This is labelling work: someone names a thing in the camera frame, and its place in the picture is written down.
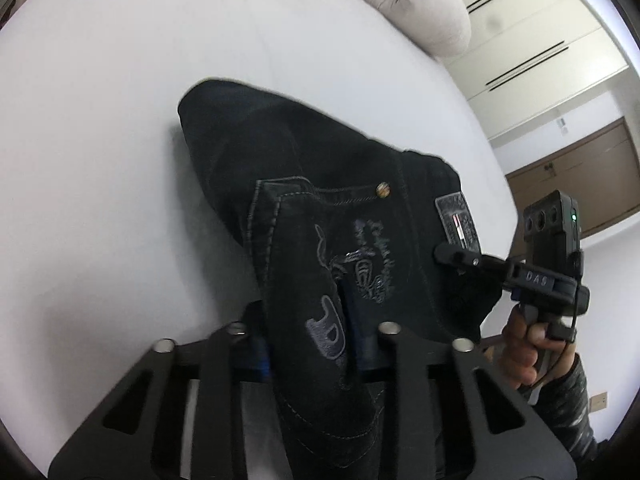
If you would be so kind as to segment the right forearm black sleeve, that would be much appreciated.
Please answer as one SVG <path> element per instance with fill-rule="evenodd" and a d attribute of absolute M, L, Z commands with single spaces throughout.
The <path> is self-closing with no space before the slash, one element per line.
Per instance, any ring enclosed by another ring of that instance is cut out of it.
<path fill-rule="evenodd" d="M 597 457 L 598 444 L 589 421 L 587 377 L 578 354 L 565 375 L 542 387 L 534 411 L 570 453 L 577 467 Z"/>

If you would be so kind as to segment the person's right hand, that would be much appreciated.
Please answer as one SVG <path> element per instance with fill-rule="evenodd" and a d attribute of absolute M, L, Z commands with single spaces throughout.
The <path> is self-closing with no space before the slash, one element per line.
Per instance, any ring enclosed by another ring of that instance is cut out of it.
<path fill-rule="evenodd" d="M 547 338 L 546 323 L 528 324 L 519 307 L 514 307 L 502 330 L 503 352 L 498 367 L 506 382 L 513 388 L 531 386 L 538 379 L 535 364 L 542 352 L 560 354 L 564 342 Z"/>

